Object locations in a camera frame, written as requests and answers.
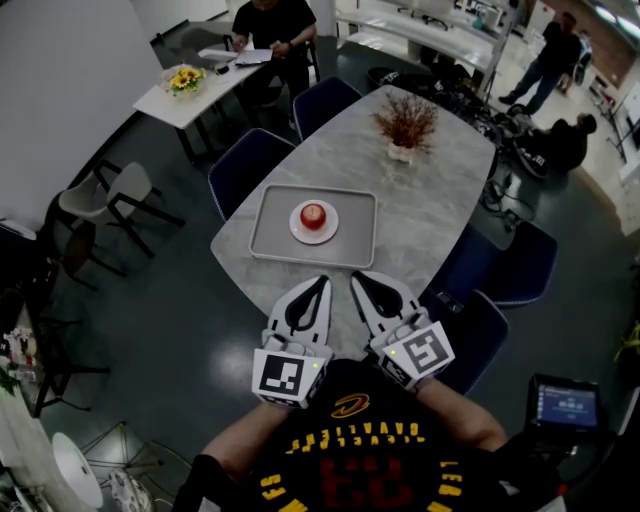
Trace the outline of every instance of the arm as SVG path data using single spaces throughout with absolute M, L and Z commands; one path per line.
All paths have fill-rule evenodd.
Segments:
M 491 414 L 436 379 L 427 379 L 417 398 L 461 444 L 493 452 L 507 442 L 504 429 Z
M 262 447 L 290 413 L 288 408 L 262 403 L 218 434 L 202 453 L 216 459 L 229 478 L 238 482 L 249 473 Z
M 249 38 L 245 35 L 242 34 L 236 34 L 235 37 L 233 38 L 233 49 L 240 53 L 242 50 L 244 50 L 244 47 L 247 46 L 247 44 L 249 43 Z
M 273 45 L 273 56 L 276 59 L 284 59 L 294 48 L 305 44 L 307 41 L 312 41 L 313 38 L 316 37 L 316 34 L 315 23 L 309 25 L 291 41 Z

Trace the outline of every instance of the chair leg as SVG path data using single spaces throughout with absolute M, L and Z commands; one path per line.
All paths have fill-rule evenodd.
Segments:
M 99 260 L 93 254 L 89 254 L 89 259 L 93 261 L 96 265 L 101 266 L 102 268 L 106 268 L 107 270 L 113 272 L 114 274 L 119 275 L 120 277 L 127 277 L 127 274 L 118 270 L 117 268 L 112 267 L 111 265 L 107 265 L 104 261 Z
M 185 222 L 182 219 L 178 219 L 173 215 L 169 215 L 168 213 L 163 212 L 162 210 L 158 210 L 153 206 L 149 206 L 147 203 L 140 202 L 136 203 L 136 206 L 140 208 L 143 212 L 147 212 L 149 215 L 154 215 L 159 217 L 162 220 L 166 220 L 167 222 L 171 222 L 171 224 L 175 224 L 176 226 L 184 226 Z
M 76 277 L 76 276 L 69 276 L 71 278 L 72 281 L 75 281 L 76 283 L 81 284 L 82 286 L 86 286 L 87 288 L 89 288 L 89 290 L 97 292 L 98 289 L 93 286 L 92 284 L 87 283 L 86 281 L 83 281 L 82 279 Z
M 122 216 L 122 214 L 118 211 L 118 209 L 114 207 L 114 208 L 110 208 L 110 211 L 113 214 L 113 216 L 116 218 L 116 220 L 120 223 L 120 227 L 127 232 L 127 235 L 129 235 L 131 240 L 133 240 L 134 243 L 138 247 L 140 247 L 142 252 L 145 253 L 148 258 L 153 258 L 153 253 L 151 252 L 151 249 L 149 249 L 147 245 L 142 241 L 142 238 L 140 238 L 138 236 L 138 233 L 136 233 L 133 230 L 131 225 L 127 222 L 127 219 L 125 219 Z

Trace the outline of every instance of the pants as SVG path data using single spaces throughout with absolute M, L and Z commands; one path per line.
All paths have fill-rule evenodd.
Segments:
M 259 97 L 260 91 L 269 87 L 275 77 L 280 77 L 289 86 L 289 96 L 293 100 L 309 88 L 309 64 L 306 55 L 291 55 L 286 59 L 273 59 L 269 64 L 247 78 L 244 89 L 250 97 Z
M 509 93 L 507 97 L 512 100 L 517 100 L 527 94 L 534 84 L 540 82 L 536 93 L 527 105 L 529 114 L 533 115 L 540 110 L 542 104 L 553 92 L 555 86 L 558 85 L 562 74 L 562 71 L 547 69 L 544 64 L 540 63 L 540 61 L 536 59 L 531 63 L 529 69 L 527 69 L 526 73 L 522 77 L 522 80 L 520 80 L 520 83 Z

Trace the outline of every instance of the hand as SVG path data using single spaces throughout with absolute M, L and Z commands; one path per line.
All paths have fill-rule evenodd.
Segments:
M 291 52 L 291 43 L 278 43 L 273 46 L 273 56 L 276 59 L 284 59 Z
M 247 37 L 246 36 L 241 36 L 238 35 L 233 39 L 233 49 L 240 53 L 242 50 L 244 50 L 244 47 L 247 46 Z

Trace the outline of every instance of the blue chair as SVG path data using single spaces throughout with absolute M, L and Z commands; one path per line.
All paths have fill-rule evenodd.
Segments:
M 438 374 L 440 382 L 465 395 L 482 377 L 509 335 L 509 322 L 478 290 L 469 294 L 459 313 L 438 307 L 439 298 L 426 290 L 419 298 L 432 320 L 442 322 L 456 358 Z
M 209 172 L 211 194 L 224 221 L 295 146 L 261 128 L 245 134 Z
M 332 76 L 298 95 L 293 116 L 300 140 L 308 139 L 318 128 L 362 98 L 348 83 Z
M 556 240 L 530 222 L 517 227 L 504 251 L 467 225 L 429 288 L 461 305 L 480 290 L 500 308 L 524 306 L 544 294 L 557 252 Z

